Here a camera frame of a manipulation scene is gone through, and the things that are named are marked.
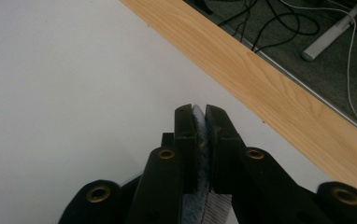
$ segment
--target black cable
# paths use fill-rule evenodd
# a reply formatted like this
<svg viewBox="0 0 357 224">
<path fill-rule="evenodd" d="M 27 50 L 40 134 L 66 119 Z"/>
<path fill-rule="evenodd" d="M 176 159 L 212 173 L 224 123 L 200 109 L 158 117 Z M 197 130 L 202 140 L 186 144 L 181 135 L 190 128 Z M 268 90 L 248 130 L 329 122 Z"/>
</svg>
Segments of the black cable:
<svg viewBox="0 0 357 224">
<path fill-rule="evenodd" d="M 261 37 L 261 34 L 263 33 L 264 29 L 269 25 L 269 23 L 271 23 L 272 21 L 274 20 L 278 20 L 279 23 L 281 25 L 283 25 L 286 29 L 288 29 L 289 31 L 293 32 L 294 34 L 287 40 L 285 41 L 282 41 L 282 42 L 279 42 L 277 44 L 271 44 L 271 45 L 267 45 L 267 46 L 263 46 L 261 48 L 258 48 L 257 50 L 255 50 L 254 52 L 258 52 L 260 51 L 261 49 L 266 49 L 266 48 L 269 48 L 269 47 L 275 47 L 275 46 L 278 46 L 278 45 L 282 45 L 282 44 L 285 44 L 285 43 L 288 43 L 290 41 L 292 41 L 297 35 L 315 35 L 319 32 L 319 30 L 321 29 L 321 27 L 319 26 L 319 24 L 313 20 L 312 18 L 310 18 L 309 16 L 307 15 L 304 15 L 304 14 L 301 14 L 301 13 L 296 13 L 294 12 L 290 7 L 286 6 L 285 4 L 281 3 L 282 5 L 284 5 L 286 8 L 288 8 L 291 12 L 290 13 L 282 13 L 282 14 L 277 14 L 277 12 L 275 11 L 275 9 L 272 7 L 272 5 L 270 4 L 270 2 L 268 0 L 266 0 L 266 3 L 268 4 L 269 8 L 271 9 L 272 13 L 274 14 L 274 18 L 272 18 L 271 20 L 269 20 L 264 26 L 263 28 L 260 30 L 260 32 L 258 33 L 255 41 L 254 41 L 254 44 L 251 48 L 251 50 L 254 50 L 257 46 L 257 43 Z M 290 27 L 289 25 L 287 25 L 284 21 L 282 21 L 280 19 L 280 17 L 284 17 L 284 16 L 295 16 L 295 20 L 297 22 L 297 27 L 296 29 L 293 29 L 292 27 Z M 300 32 L 300 25 L 301 25 L 301 22 L 299 20 L 299 17 L 303 17 L 303 18 L 306 18 L 310 21 L 312 21 L 315 25 L 316 25 L 316 31 L 315 32 L 311 32 L 311 33 L 304 33 L 304 32 Z"/>
<path fill-rule="evenodd" d="M 226 23 L 228 23 L 229 21 L 234 20 L 234 19 L 236 19 L 237 17 L 240 17 L 241 15 L 243 15 L 243 14 L 245 14 L 246 12 L 248 12 L 249 10 L 251 10 L 251 8 L 254 7 L 255 4 L 257 4 L 257 2 L 258 2 L 258 0 L 255 0 L 255 1 L 253 2 L 253 4 L 251 4 L 249 7 L 243 9 L 243 10 L 240 11 L 239 13 L 236 13 L 234 16 L 228 18 L 227 20 L 221 21 L 221 22 L 218 23 L 217 25 L 218 25 L 218 26 L 223 26 L 223 25 L 225 25 Z"/>
<path fill-rule="evenodd" d="M 250 5 L 248 5 L 248 0 L 245 0 L 245 7 L 250 7 Z M 235 32 L 231 36 L 235 36 L 237 34 L 237 32 L 239 31 L 240 26 L 242 26 L 242 25 L 243 25 L 243 29 L 242 29 L 242 35 L 243 35 L 243 33 L 245 32 L 245 29 L 246 29 L 246 23 L 248 22 L 249 18 L 250 18 L 250 10 L 246 14 L 245 20 L 237 25 Z"/>
<path fill-rule="evenodd" d="M 261 34 L 263 33 L 264 29 L 269 25 L 269 23 L 271 23 L 272 21 L 274 20 L 277 20 L 279 17 L 283 17 L 283 16 L 292 16 L 292 15 L 296 15 L 296 14 L 293 14 L 293 13 L 282 13 L 282 14 L 279 14 L 277 16 L 275 16 L 274 18 L 272 18 L 271 20 L 269 20 L 264 26 L 263 28 L 261 28 L 260 32 L 258 33 L 255 41 L 254 41 L 254 44 L 251 48 L 251 51 L 254 51 L 254 49 L 256 48 L 257 46 L 257 43 L 258 41 L 260 40 L 260 37 L 261 37 Z M 269 47 L 275 47 L 275 46 L 278 46 L 278 45 L 282 45 L 282 44 L 285 44 L 285 43 L 288 43 L 289 41 L 293 40 L 296 36 L 298 35 L 297 32 L 294 32 L 293 36 L 290 37 L 289 39 L 283 41 L 283 42 L 280 42 L 280 43 L 277 43 L 277 44 L 272 44 L 272 45 L 267 45 L 267 46 L 264 46 L 264 47 L 261 47 L 257 50 L 255 50 L 254 52 L 257 53 L 258 51 L 260 51 L 261 49 L 265 49 L 265 48 L 269 48 Z"/>
</svg>

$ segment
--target white cable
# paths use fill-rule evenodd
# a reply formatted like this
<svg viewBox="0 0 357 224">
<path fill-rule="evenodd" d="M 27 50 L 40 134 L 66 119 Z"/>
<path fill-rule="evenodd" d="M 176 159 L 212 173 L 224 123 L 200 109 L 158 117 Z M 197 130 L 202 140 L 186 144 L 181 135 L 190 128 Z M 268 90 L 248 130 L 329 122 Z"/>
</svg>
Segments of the white cable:
<svg viewBox="0 0 357 224">
<path fill-rule="evenodd" d="M 332 0 L 328 0 L 328 1 L 333 3 L 333 4 L 335 4 L 335 5 L 337 5 L 337 6 L 340 6 L 340 7 L 346 8 L 346 9 L 350 9 L 350 7 L 345 7 L 344 5 L 341 5 L 341 4 L 339 4 L 339 3 L 335 2 L 335 1 L 332 1 Z"/>
<path fill-rule="evenodd" d="M 351 97 L 350 97 L 350 56 L 351 56 L 351 50 L 353 47 L 353 40 L 354 40 L 354 35 L 356 34 L 356 20 L 349 14 L 349 12 L 345 11 L 345 10 L 341 10 L 341 9 L 337 9 L 337 8 L 330 8 L 330 7 L 295 7 L 292 6 L 286 2 L 284 2 L 283 0 L 279 0 L 281 3 L 283 3 L 284 5 L 288 6 L 288 7 L 293 7 L 293 8 L 297 8 L 297 9 L 305 9 L 305 10 L 330 10 L 330 11 L 339 11 L 339 12 L 343 12 L 345 14 L 347 14 L 348 16 L 350 16 L 351 20 L 353 21 L 353 32 L 352 32 L 352 36 L 351 36 L 351 41 L 350 41 L 350 51 L 348 53 L 348 66 L 347 66 L 347 89 L 348 89 L 348 100 L 350 102 L 350 108 L 353 111 L 355 117 L 357 118 L 357 112 L 354 109 L 354 106 L 351 102 Z"/>
</svg>

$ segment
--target clamp jaw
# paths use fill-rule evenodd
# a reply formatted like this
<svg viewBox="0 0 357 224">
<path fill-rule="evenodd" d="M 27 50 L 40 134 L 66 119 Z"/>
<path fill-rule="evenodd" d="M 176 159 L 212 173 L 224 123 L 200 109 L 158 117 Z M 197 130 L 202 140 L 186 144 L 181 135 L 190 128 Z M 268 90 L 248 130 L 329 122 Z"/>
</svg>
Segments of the clamp jaw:
<svg viewBox="0 0 357 224">
<path fill-rule="evenodd" d="M 210 190 L 231 194 L 239 223 L 357 223 L 357 189 L 323 183 L 317 193 L 298 186 L 266 151 L 246 147 L 224 110 L 207 106 Z M 192 106 L 175 111 L 143 175 L 119 186 L 106 180 L 84 186 L 60 224 L 181 223 L 183 194 L 197 190 L 198 125 Z"/>
</svg>

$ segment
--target light wood grain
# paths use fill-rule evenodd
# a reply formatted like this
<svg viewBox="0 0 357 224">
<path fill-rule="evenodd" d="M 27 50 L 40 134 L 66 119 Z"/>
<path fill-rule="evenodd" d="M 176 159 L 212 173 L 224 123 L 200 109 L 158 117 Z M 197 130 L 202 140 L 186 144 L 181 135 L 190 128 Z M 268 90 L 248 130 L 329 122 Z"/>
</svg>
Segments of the light wood grain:
<svg viewBox="0 0 357 224">
<path fill-rule="evenodd" d="M 357 188 L 357 128 L 181 0 L 122 0 L 335 180 Z"/>
</svg>

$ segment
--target white surface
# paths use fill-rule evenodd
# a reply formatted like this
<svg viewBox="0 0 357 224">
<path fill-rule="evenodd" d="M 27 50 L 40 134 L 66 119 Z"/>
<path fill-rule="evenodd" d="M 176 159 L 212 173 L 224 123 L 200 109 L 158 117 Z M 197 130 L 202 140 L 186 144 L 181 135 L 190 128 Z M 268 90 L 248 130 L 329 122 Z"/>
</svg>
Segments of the white surface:
<svg viewBox="0 0 357 224">
<path fill-rule="evenodd" d="M 224 108 L 300 185 L 327 180 L 122 3 L 0 1 L 0 224 L 57 223 L 83 185 L 139 173 L 188 103 Z"/>
</svg>

